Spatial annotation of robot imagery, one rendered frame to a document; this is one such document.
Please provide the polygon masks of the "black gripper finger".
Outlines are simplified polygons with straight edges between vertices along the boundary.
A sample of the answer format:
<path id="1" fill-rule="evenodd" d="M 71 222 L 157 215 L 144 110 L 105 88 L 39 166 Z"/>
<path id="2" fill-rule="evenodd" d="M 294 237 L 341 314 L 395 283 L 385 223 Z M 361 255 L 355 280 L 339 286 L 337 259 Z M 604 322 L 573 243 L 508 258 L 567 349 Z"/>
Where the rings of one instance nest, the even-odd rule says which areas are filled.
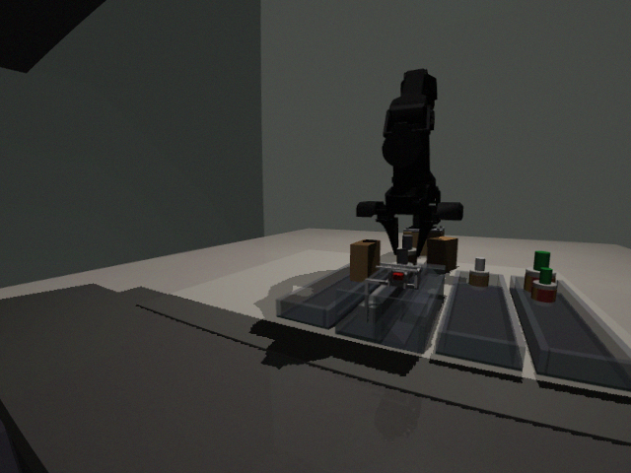
<path id="1" fill-rule="evenodd" d="M 376 219 L 376 221 L 383 224 L 386 230 L 393 254 L 396 255 L 397 249 L 398 249 L 398 217 L 394 217 L 389 220 Z"/>
<path id="2" fill-rule="evenodd" d="M 417 246 L 416 246 L 416 257 L 420 256 L 420 253 L 425 244 L 427 236 L 429 232 L 432 230 L 432 226 L 437 225 L 440 222 L 441 222 L 441 219 L 439 219 L 438 221 L 423 221 L 423 220 L 419 221 L 419 234 L 418 234 L 418 240 L 417 240 Z"/>

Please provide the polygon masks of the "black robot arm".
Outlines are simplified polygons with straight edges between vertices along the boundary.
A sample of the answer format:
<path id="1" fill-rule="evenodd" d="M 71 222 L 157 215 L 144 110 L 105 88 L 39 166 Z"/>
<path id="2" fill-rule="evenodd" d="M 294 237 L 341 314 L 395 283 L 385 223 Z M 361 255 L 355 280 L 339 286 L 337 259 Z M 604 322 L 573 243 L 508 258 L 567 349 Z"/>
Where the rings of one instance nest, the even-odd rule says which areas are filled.
<path id="1" fill-rule="evenodd" d="M 393 171 L 425 171 L 425 184 L 422 177 L 414 177 L 413 183 L 404 183 L 402 176 L 397 176 L 393 187 L 385 193 L 388 213 L 411 215 L 418 207 L 441 203 L 441 190 L 430 172 L 429 156 L 435 100 L 437 80 L 427 70 L 420 68 L 404 73 L 400 97 L 393 99 L 386 112 L 383 155 Z"/>

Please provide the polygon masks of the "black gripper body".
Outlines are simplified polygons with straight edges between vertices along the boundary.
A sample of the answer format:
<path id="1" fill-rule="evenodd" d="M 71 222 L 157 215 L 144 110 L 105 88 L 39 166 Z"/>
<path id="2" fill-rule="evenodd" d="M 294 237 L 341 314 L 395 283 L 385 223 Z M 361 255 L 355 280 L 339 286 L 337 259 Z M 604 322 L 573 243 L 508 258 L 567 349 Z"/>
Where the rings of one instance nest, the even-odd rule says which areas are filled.
<path id="1" fill-rule="evenodd" d="M 391 183 L 397 176 L 402 176 L 404 183 L 413 183 L 414 177 L 422 177 L 425 184 L 425 171 L 401 170 L 394 171 Z M 418 209 L 419 208 L 419 209 Z M 441 202 L 438 206 L 428 206 L 416 208 L 415 213 L 411 215 L 422 215 L 423 221 L 455 220 L 461 221 L 463 218 L 463 205 L 460 202 Z M 388 213 L 384 201 L 365 201 L 360 202 L 356 208 L 356 217 L 373 217 L 378 215 L 378 219 L 389 220 L 394 218 L 395 214 L 405 215 L 404 213 Z"/>

